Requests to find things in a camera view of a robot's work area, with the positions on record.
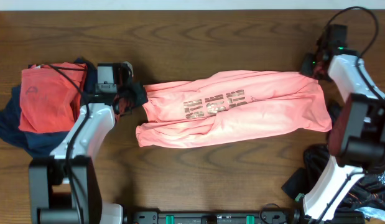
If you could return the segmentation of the pink printed t-shirt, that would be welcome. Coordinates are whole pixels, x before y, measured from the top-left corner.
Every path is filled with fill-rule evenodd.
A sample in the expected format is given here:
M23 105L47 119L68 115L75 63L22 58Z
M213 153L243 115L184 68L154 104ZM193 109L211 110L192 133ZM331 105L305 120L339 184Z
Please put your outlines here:
M185 149L332 128L318 81L297 72L225 71L145 89L141 147Z

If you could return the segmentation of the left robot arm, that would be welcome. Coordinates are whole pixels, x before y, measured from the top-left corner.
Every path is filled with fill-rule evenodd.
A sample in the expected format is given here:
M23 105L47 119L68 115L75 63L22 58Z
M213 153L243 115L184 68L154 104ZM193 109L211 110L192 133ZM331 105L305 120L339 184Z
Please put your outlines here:
M146 103L147 93L133 81L129 62L100 63L97 70L94 93L78 91L80 115L65 139L29 164L32 223L127 222L122 205L103 201L93 161L116 122Z

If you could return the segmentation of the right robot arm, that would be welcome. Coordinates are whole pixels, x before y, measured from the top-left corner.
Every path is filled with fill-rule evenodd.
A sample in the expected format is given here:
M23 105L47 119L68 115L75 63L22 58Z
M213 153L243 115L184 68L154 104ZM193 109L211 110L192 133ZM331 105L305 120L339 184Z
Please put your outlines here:
M329 159L302 205L309 223L329 223L337 206L366 174L385 170L385 93L372 81L362 56L348 48L347 27L331 24L307 54L301 74L335 82L344 107L328 136Z

